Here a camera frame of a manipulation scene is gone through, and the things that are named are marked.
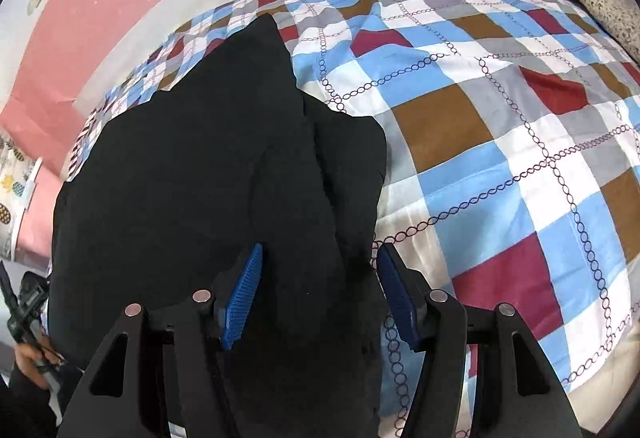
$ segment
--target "blue square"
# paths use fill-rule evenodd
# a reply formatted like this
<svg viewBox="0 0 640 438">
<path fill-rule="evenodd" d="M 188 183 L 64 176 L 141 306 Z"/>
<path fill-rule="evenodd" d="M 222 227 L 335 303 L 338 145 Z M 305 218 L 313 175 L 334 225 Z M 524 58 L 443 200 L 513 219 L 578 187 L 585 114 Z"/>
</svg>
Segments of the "blue square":
<svg viewBox="0 0 640 438">
<path fill-rule="evenodd" d="M 582 49 L 575 50 L 574 52 L 572 52 L 572 55 L 579 58 L 585 64 L 594 64 L 601 62 L 601 60 L 598 58 L 598 56 L 590 46 L 587 46 L 583 40 L 575 38 L 571 33 L 556 34 L 553 37 L 555 40 L 560 42 L 560 44 L 562 44 L 564 48 L 568 50 L 582 46 Z"/>
<path fill-rule="evenodd" d="M 523 1 L 523 0 L 501 0 L 501 1 L 506 2 L 507 4 L 510 4 L 511 6 L 513 6 L 514 8 L 517 8 L 518 10 L 521 10 L 524 12 L 529 10 L 537 10 L 540 8 L 540 6 L 536 4 L 532 4 L 530 2 Z"/>
<path fill-rule="evenodd" d="M 512 177 L 495 142 L 469 149 L 418 175 L 430 215 L 439 215 Z M 435 224 L 453 278 L 533 233 L 517 183 Z"/>
<path fill-rule="evenodd" d="M 142 94 L 140 94 L 140 103 L 145 103 L 149 101 L 151 96 L 158 90 L 158 84 L 154 84 L 151 87 L 145 89 Z M 135 100 L 129 101 L 127 104 L 127 108 L 130 107 Z"/>
<path fill-rule="evenodd" d="M 607 286 L 625 269 L 626 260 L 609 208 L 597 192 L 578 205 L 595 259 Z M 538 233 L 551 283 L 565 323 L 587 309 L 600 294 L 580 241 L 574 215 L 569 212 Z"/>
<path fill-rule="evenodd" d="M 555 19 L 560 23 L 560 25 L 567 30 L 569 33 L 577 33 L 584 35 L 584 30 L 574 23 L 564 12 L 559 12 L 557 10 L 547 10 Z"/>
<path fill-rule="evenodd" d="M 187 74 L 188 71 L 191 70 L 191 68 L 193 68 L 193 66 L 195 66 L 198 62 L 200 62 L 202 60 L 202 57 L 204 56 L 204 50 L 200 50 L 197 53 L 194 53 L 193 55 L 191 55 L 187 60 L 185 60 L 182 65 L 180 66 L 180 68 L 178 69 L 178 77 Z"/>
<path fill-rule="evenodd" d="M 351 40 L 342 40 L 326 52 L 324 62 L 327 73 L 331 73 L 338 66 L 355 60 L 351 52 Z M 291 57 L 291 67 L 296 76 L 298 87 L 318 79 L 320 53 L 299 53 Z"/>
<path fill-rule="evenodd" d="M 439 33 L 449 42 L 471 42 L 473 38 L 451 21 L 439 21 L 429 24 L 429 30 L 424 26 L 411 26 L 408 28 L 398 28 L 398 33 L 407 39 L 412 46 L 420 48 L 423 46 L 433 46 L 442 44 Z"/>
<path fill-rule="evenodd" d="M 377 80 L 398 69 L 410 68 L 428 56 L 429 53 L 422 50 L 387 44 L 360 56 L 358 63 L 371 80 Z M 423 68 L 392 78 L 379 85 L 378 91 L 389 107 L 394 107 L 449 84 L 453 84 L 453 81 L 442 72 L 436 62 L 432 62 Z"/>
<path fill-rule="evenodd" d="M 393 335 L 397 334 L 397 331 L 390 330 Z M 396 391 L 398 385 L 396 384 L 396 375 L 391 369 L 391 363 L 389 362 L 389 340 L 385 336 L 386 328 L 382 325 L 380 331 L 380 347 L 382 349 L 382 385 L 380 387 L 380 416 L 382 418 L 395 415 L 400 410 L 400 397 Z M 406 375 L 406 384 L 410 400 L 414 399 L 415 389 L 418 386 L 418 380 L 420 380 L 420 371 L 422 370 L 422 363 L 424 361 L 424 353 L 414 353 L 409 349 L 409 345 L 406 344 L 400 337 L 398 337 L 399 347 L 398 352 L 400 356 L 400 362 L 402 364 L 402 373 Z M 396 349 L 396 344 L 392 345 L 392 349 Z"/>
<path fill-rule="evenodd" d="M 547 32 L 524 12 L 504 12 L 487 13 L 493 22 L 501 26 L 508 34 L 515 39 L 520 37 L 544 37 Z"/>
<path fill-rule="evenodd" d="M 571 360 L 569 357 L 569 345 L 566 342 L 564 326 L 560 326 L 555 331 L 549 333 L 540 342 L 542 351 L 545 352 L 551 366 L 556 371 L 560 380 L 568 378 L 571 373 Z"/>
<path fill-rule="evenodd" d="M 638 105 L 638 102 L 636 102 L 634 97 L 630 96 L 629 98 L 625 98 L 625 104 L 629 110 L 631 125 L 633 127 L 640 125 L 640 105 Z"/>
<path fill-rule="evenodd" d="M 369 15 L 356 15 L 349 19 L 347 24 L 353 33 L 352 39 L 356 38 L 358 30 L 367 30 L 369 32 L 381 32 L 388 30 L 389 26 L 380 18 L 380 4 L 375 4 Z"/>
</svg>

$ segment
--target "black cloth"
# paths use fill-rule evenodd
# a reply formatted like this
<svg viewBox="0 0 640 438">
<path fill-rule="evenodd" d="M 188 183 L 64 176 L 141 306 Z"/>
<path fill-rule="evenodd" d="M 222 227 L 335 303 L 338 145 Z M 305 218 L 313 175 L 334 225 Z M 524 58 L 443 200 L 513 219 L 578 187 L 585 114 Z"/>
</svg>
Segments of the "black cloth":
<svg viewBox="0 0 640 438">
<path fill-rule="evenodd" d="M 14 365 L 9 388 L 0 379 L 0 436 L 50 438 L 56 435 L 56 415 L 49 391 L 40 389 Z"/>
<path fill-rule="evenodd" d="M 63 185 L 54 347 L 86 366 L 126 305 L 176 304 L 260 242 L 254 306 L 223 360 L 242 436 L 376 436 L 386 310 L 369 257 L 385 167 L 380 126 L 299 91 L 276 24 L 256 19 L 108 122 Z"/>
</svg>

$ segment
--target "pink wall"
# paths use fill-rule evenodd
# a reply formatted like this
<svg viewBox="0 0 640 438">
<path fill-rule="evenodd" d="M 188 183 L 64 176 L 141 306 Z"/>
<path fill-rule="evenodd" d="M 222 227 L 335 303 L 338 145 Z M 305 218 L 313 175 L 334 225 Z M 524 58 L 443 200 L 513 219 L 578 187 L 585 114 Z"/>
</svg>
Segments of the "pink wall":
<svg viewBox="0 0 640 438">
<path fill-rule="evenodd" d="M 61 169 L 84 123 L 72 106 L 79 91 L 116 43 L 159 1 L 47 2 L 0 114 L 0 124 L 30 156 L 43 156 L 55 172 Z"/>
</svg>

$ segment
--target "chain pattern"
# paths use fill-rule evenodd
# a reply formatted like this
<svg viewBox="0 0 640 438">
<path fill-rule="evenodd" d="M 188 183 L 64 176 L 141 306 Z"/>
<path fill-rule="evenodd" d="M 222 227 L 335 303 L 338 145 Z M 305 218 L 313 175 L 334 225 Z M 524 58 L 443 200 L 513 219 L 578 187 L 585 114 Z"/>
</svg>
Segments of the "chain pattern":
<svg viewBox="0 0 640 438">
<path fill-rule="evenodd" d="M 603 144 L 607 140 L 611 140 L 614 136 L 623 134 L 628 131 L 633 131 L 633 128 L 626 124 L 621 125 L 603 134 L 602 136 L 598 136 L 597 138 L 587 140 L 586 142 L 578 143 L 572 147 L 567 147 L 566 149 L 561 149 L 553 156 L 549 156 L 549 159 L 555 162 L 560 161 L 562 158 L 565 158 L 570 154 L 575 154 L 577 152 L 584 151 L 586 149 L 593 149 L 594 147 L 597 147 L 598 145 Z M 524 170 L 520 174 L 516 174 L 512 176 L 505 182 L 499 183 L 495 187 L 492 187 L 489 190 L 478 194 L 477 196 L 473 196 L 467 201 L 462 201 L 458 205 L 451 207 L 448 211 L 440 212 L 438 215 L 432 215 L 428 219 L 420 221 L 420 223 L 418 223 L 417 225 L 411 225 L 410 227 L 405 228 L 404 230 L 400 230 L 393 235 L 386 236 L 384 239 L 375 240 L 373 242 L 373 250 L 374 252 L 378 251 L 378 249 L 380 248 L 380 246 L 382 246 L 383 243 L 401 243 L 407 237 L 413 237 L 417 233 L 425 231 L 427 227 L 432 227 L 437 222 L 444 221 L 450 215 L 455 215 L 459 211 L 468 209 L 471 205 L 475 205 L 476 203 L 484 199 L 487 199 L 489 196 L 493 196 L 498 192 L 503 191 L 504 189 L 506 189 L 507 187 L 510 187 L 514 183 L 518 183 L 520 180 L 523 180 L 524 178 L 531 176 L 533 173 L 541 169 L 544 169 L 546 167 L 550 167 L 550 165 L 548 164 L 548 159 L 540 160 L 538 163 L 534 164 L 531 167 L 528 167 L 526 170 Z"/>
<path fill-rule="evenodd" d="M 420 15 L 422 13 L 434 12 L 436 10 L 442 10 L 443 8 L 449 8 L 451 6 L 453 6 L 453 5 L 445 4 L 444 6 L 438 6 L 438 7 L 435 7 L 435 8 L 429 7 L 429 8 L 425 8 L 423 10 L 416 10 L 415 12 L 409 12 L 409 16 L 414 17 L 414 16 Z M 383 17 L 382 15 L 377 14 L 377 13 L 373 13 L 372 15 L 375 15 L 376 17 L 379 17 L 380 20 L 383 20 L 383 21 L 393 21 L 395 19 L 404 19 L 404 18 L 407 17 L 407 15 L 405 15 L 405 14 L 403 14 L 403 15 L 393 15 L 391 17 Z"/>
<path fill-rule="evenodd" d="M 593 42 L 585 42 L 583 44 L 579 44 L 578 46 L 574 46 L 573 48 L 556 48 L 555 50 L 550 50 L 548 52 L 538 52 L 538 53 L 530 53 L 530 52 L 520 52 L 520 53 L 494 53 L 493 55 L 485 55 L 480 58 L 521 58 L 523 56 L 556 56 L 558 53 L 575 53 L 583 50 L 585 48 L 599 48 L 601 50 L 608 51 L 617 51 L 616 48 L 612 46 L 601 46 L 600 44 L 595 44 Z"/>
<path fill-rule="evenodd" d="M 330 35 L 324 34 L 325 38 L 330 38 L 330 37 L 339 37 L 340 35 L 342 35 L 343 33 L 345 33 L 345 31 L 350 30 L 350 28 L 345 28 L 343 30 L 340 30 L 338 33 L 332 33 Z M 312 40 L 320 40 L 320 37 L 300 37 L 300 39 L 298 39 L 299 42 L 310 42 Z"/>
<path fill-rule="evenodd" d="M 566 58 L 564 58 L 564 56 L 561 56 L 560 53 L 562 53 L 561 48 L 558 48 L 556 50 L 549 50 L 548 46 L 542 42 L 542 40 L 540 40 L 538 38 L 538 36 L 535 36 L 532 32 L 529 31 L 529 29 L 524 25 L 521 24 L 520 21 L 518 21 L 511 12 L 508 12 L 506 10 L 500 10 L 499 5 L 495 4 L 495 3 L 487 3 L 485 2 L 485 4 L 487 6 L 490 6 L 491 8 L 493 8 L 494 10 L 500 11 L 501 13 L 503 13 L 505 16 L 507 16 L 508 18 L 510 18 L 511 22 L 517 24 L 519 27 L 521 27 L 525 33 L 527 34 L 527 36 L 529 36 L 530 38 L 534 39 L 538 44 L 540 44 L 540 46 L 542 46 L 545 50 L 548 51 L 548 53 L 550 53 L 551 56 L 554 56 L 555 58 L 557 58 L 558 60 L 564 62 L 570 69 L 573 69 L 575 71 L 575 74 L 578 76 L 578 78 L 580 78 L 580 80 L 582 81 L 582 84 L 585 86 L 589 86 L 589 83 L 584 79 L 584 77 L 580 74 L 580 71 L 578 71 L 578 69 L 571 63 L 569 62 Z"/>
<path fill-rule="evenodd" d="M 640 160 L 640 136 L 638 136 L 638 133 L 640 132 L 640 123 L 634 125 L 634 129 L 632 132 L 636 140 L 636 153 L 638 154 L 638 159 Z"/>
<path fill-rule="evenodd" d="M 640 302 L 635 303 L 633 306 L 631 306 L 629 313 L 626 315 L 626 317 L 623 319 L 623 321 L 618 325 L 618 328 L 616 329 L 615 332 L 613 332 L 612 336 L 611 336 L 611 341 L 613 341 L 613 339 L 617 339 L 618 338 L 618 334 L 622 333 L 622 331 L 624 331 L 624 329 L 627 326 L 631 326 L 632 324 L 632 317 L 631 314 L 632 313 L 636 313 L 638 311 L 638 309 L 640 308 Z M 595 352 L 593 355 L 591 355 L 590 358 L 587 359 L 587 361 L 580 365 L 578 367 L 577 370 L 572 371 L 569 376 L 567 376 L 566 378 L 563 378 L 560 383 L 562 384 L 563 387 L 568 386 L 570 383 L 574 382 L 579 376 L 582 376 L 586 371 L 588 371 L 589 369 L 591 369 L 591 366 L 593 366 L 593 364 L 595 364 L 598 359 L 600 357 L 602 357 L 602 355 L 604 354 L 604 352 L 607 351 L 607 353 L 609 353 L 611 351 L 611 349 L 606 348 L 605 346 L 600 346 L 597 350 L 597 352 Z"/>
<path fill-rule="evenodd" d="M 456 47 L 453 45 L 453 43 L 449 39 L 447 39 L 439 31 L 436 31 L 433 28 L 431 28 L 428 24 L 423 24 L 418 19 L 416 19 L 414 16 L 416 14 L 409 13 L 409 10 L 406 9 L 402 1 L 399 1 L 399 0 L 392 0 L 392 1 L 395 2 L 400 8 L 400 10 L 402 11 L 402 16 L 397 16 L 396 19 L 399 19 L 400 17 L 408 18 L 416 26 L 422 26 L 423 28 L 427 29 L 430 33 L 438 37 L 438 39 L 440 39 L 440 42 L 446 45 L 446 47 L 449 49 L 452 55 L 460 55 L 460 52 L 456 49 Z"/>
<path fill-rule="evenodd" d="M 449 55 L 446 55 L 445 53 L 432 53 L 431 55 L 425 56 L 425 58 L 423 58 L 422 60 L 418 60 L 417 63 L 412 64 L 411 66 L 407 66 L 404 69 L 398 69 L 398 71 L 390 72 L 389 74 L 386 74 L 382 78 L 367 82 L 366 84 L 361 85 L 359 88 L 354 89 L 348 93 L 345 93 L 344 95 L 341 96 L 341 98 L 342 100 L 349 100 L 350 98 L 353 98 L 354 96 L 357 96 L 360 93 L 368 91 L 372 87 L 378 87 L 379 85 L 386 84 L 386 82 L 390 81 L 392 78 L 396 78 L 396 76 L 399 76 L 401 74 L 405 74 L 408 72 L 412 72 L 412 71 L 418 71 L 419 69 L 422 69 L 428 66 L 429 64 L 435 62 L 439 58 L 443 58 L 443 56 L 449 56 Z M 325 100 L 324 103 L 331 103 L 335 101 L 336 101 L 335 98 L 330 98 L 329 100 Z"/>
<path fill-rule="evenodd" d="M 321 26 L 320 17 L 318 16 L 318 12 L 316 12 L 313 5 L 307 2 L 306 0 L 300 0 L 300 2 L 302 2 L 306 6 L 306 8 L 309 10 L 309 13 L 313 15 L 313 17 L 316 19 L 316 22 L 318 23 L 318 37 L 320 39 L 320 60 L 318 62 L 318 65 L 320 68 L 320 82 L 322 84 L 322 87 L 324 87 L 324 90 L 332 98 L 332 101 L 335 102 L 336 109 L 344 113 L 345 109 L 344 109 L 344 104 L 342 103 L 342 97 L 340 97 L 338 92 L 334 89 L 334 87 L 329 82 L 329 79 L 326 77 L 327 76 L 327 70 L 326 70 L 326 38 L 327 36 L 324 33 L 324 27 Z"/>
<path fill-rule="evenodd" d="M 600 263 L 598 262 L 598 259 L 596 258 L 596 254 L 593 251 L 593 244 L 591 243 L 590 239 L 589 239 L 589 234 L 587 232 L 587 229 L 582 221 L 582 218 L 580 217 L 580 212 L 578 211 L 578 206 L 576 205 L 575 201 L 574 201 L 574 197 L 571 194 L 571 191 L 569 190 L 569 186 L 566 184 L 564 178 L 562 177 L 562 174 L 560 172 L 560 169 L 558 169 L 558 166 L 556 164 L 556 161 L 550 157 L 549 155 L 549 151 L 546 148 L 544 142 L 542 142 L 540 140 L 540 138 L 536 135 L 535 131 L 533 131 L 531 124 L 527 121 L 526 117 L 524 116 L 523 112 L 521 111 L 521 109 L 519 108 L 518 104 L 515 103 L 513 100 L 511 100 L 511 98 L 509 97 L 509 95 L 507 94 L 507 92 L 505 91 L 505 89 L 502 87 L 502 84 L 500 84 L 500 82 L 498 82 L 494 76 L 491 74 L 491 72 L 489 72 L 489 68 L 486 65 L 486 61 L 484 60 L 478 60 L 478 64 L 480 66 L 480 68 L 482 69 L 482 72 L 484 73 L 485 77 L 487 79 L 489 79 L 490 82 L 492 82 L 492 84 L 494 84 L 494 87 L 498 90 L 498 92 L 500 92 L 500 94 L 502 95 L 502 97 L 504 98 L 504 100 L 506 101 L 507 105 L 509 105 L 511 107 L 511 109 L 514 110 L 514 112 L 520 116 L 520 120 L 522 120 L 523 125 L 525 127 L 525 129 L 527 129 L 527 132 L 529 132 L 530 137 L 532 138 L 533 142 L 538 145 L 538 147 L 540 147 L 540 150 L 542 151 L 542 155 L 545 157 L 547 164 L 549 165 L 549 167 L 551 168 L 554 176 L 556 177 L 556 180 L 558 180 L 559 185 L 562 187 L 562 191 L 564 192 L 564 195 L 566 196 L 566 200 L 569 203 L 569 208 L 571 213 L 573 214 L 574 217 L 574 223 L 575 223 L 575 228 L 578 231 L 578 234 L 580 236 L 580 242 L 582 243 L 582 248 L 585 252 L 585 256 L 587 261 L 589 262 L 589 267 L 591 269 L 591 273 L 593 274 L 593 280 L 596 283 L 596 288 L 599 291 L 599 297 L 601 300 L 600 305 L 602 306 L 602 310 L 604 312 L 604 319 L 605 319 L 605 327 L 606 327 L 606 336 L 607 339 L 604 342 L 603 345 L 600 346 L 600 348 L 598 349 L 598 357 L 602 356 L 604 350 L 606 350 L 607 352 L 610 352 L 613 348 L 613 330 L 611 328 L 611 308 L 610 308 L 610 299 L 609 299 L 609 290 L 607 289 L 607 282 L 606 279 L 604 278 L 604 274 L 602 272 L 602 269 L 600 268 Z M 597 360 L 596 358 L 591 357 L 587 363 L 589 361 L 591 361 L 591 363 L 593 363 L 595 360 Z M 584 372 L 584 369 L 587 365 L 587 363 L 581 365 L 576 371 L 572 371 L 571 374 L 569 375 L 569 377 L 567 378 L 568 382 L 572 382 L 572 378 L 577 378 L 577 376 L 579 376 L 578 372 L 580 370 L 582 370 L 582 372 Z"/>
<path fill-rule="evenodd" d="M 400 400 L 400 410 L 396 415 L 396 421 L 394 427 L 396 428 L 396 437 L 400 437 L 406 419 L 409 415 L 409 406 L 411 399 L 409 397 L 409 386 L 407 385 L 407 376 L 404 372 L 404 365 L 402 364 L 402 355 L 400 353 L 400 341 L 398 339 L 398 328 L 396 328 L 396 321 L 391 314 L 388 314 L 385 318 L 385 339 L 386 350 L 389 352 L 388 361 L 391 364 L 391 373 L 394 375 L 394 382 L 396 384 L 396 394 Z"/>
</svg>

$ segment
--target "metal screw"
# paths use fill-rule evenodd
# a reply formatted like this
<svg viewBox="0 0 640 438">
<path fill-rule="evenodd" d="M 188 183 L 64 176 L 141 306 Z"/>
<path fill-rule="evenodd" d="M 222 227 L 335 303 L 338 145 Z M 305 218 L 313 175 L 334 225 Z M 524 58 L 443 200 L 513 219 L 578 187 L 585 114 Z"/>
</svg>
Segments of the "metal screw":
<svg viewBox="0 0 640 438">
<path fill-rule="evenodd" d="M 507 317 L 513 317 L 516 314 L 516 309 L 509 303 L 500 304 L 500 306 L 498 306 L 498 310 L 500 310 L 502 315 L 506 315 Z"/>
<path fill-rule="evenodd" d="M 444 303 L 449 298 L 447 292 L 444 290 L 431 290 L 429 297 L 436 303 Z"/>
<path fill-rule="evenodd" d="M 209 290 L 198 290 L 193 294 L 193 300 L 196 303 L 206 303 L 211 299 L 211 292 Z"/>
<path fill-rule="evenodd" d="M 127 317 L 135 317 L 140 312 L 142 312 L 142 306 L 140 306 L 138 303 L 133 303 L 127 306 L 124 309 L 124 312 Z"/>
</svg>

